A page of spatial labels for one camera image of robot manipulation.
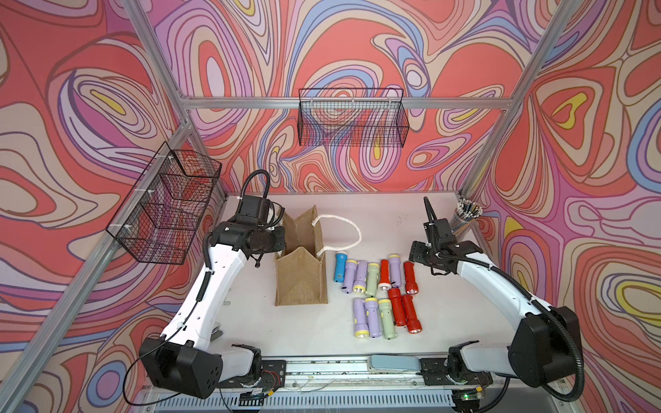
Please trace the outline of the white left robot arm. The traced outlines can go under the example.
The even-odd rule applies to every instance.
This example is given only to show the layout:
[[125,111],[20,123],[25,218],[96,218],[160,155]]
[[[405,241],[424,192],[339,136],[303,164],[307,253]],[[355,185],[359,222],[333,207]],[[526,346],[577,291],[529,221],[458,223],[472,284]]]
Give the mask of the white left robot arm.
[[204,264],[191,291],[162,333],[145,339],[139,349],[139,361],[155,387],[206,399],[228,380],[261,380],[259,349],[230,344],[211,353],[209,346],[220,336],[216,318],[248,260],[252,257],[259,265],[264,255],[285,248],[281,225],[223,222],[204,237]]

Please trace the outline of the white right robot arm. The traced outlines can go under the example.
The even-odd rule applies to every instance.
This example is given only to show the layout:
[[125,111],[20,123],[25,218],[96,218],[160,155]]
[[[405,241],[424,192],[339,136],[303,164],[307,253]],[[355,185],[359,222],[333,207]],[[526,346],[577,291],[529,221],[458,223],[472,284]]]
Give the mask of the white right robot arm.
[[577,385],[585,380],[580,325],[568,307],[553,306],[533,295],[471,241],[436,250],[430,243],[415,241],[410,260],[430,268],[432,275],[459,275],[515,330],[505,344],[469,341],[452,347],[457,370],[513,377],[530,387],[544,387],[568,376]]

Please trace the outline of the brown burlap tote bag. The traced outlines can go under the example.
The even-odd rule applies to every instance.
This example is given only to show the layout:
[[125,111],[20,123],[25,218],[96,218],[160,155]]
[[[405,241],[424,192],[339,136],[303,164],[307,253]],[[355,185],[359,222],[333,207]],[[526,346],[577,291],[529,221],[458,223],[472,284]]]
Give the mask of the brown burlap tote bag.
[[[338,220],[351,225],[357,240],[346,246],[331,246],[323,240],[322,220]],[[326,254],[344,252],[358,246],[363,235],[358,225],[344,217],[320,214],[316,206],[297,218],[284,216],[286,248],[275,258],[276,306],[308,306],[328,303]]]

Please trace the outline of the blue flashlight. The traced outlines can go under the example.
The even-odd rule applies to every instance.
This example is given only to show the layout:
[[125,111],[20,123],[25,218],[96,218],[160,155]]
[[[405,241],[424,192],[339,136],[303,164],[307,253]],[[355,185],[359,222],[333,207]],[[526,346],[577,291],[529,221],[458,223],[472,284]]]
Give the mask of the blue flashlight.
[[335,254],[334,282],[343,283],[348,255],[345,251],[338,251]]

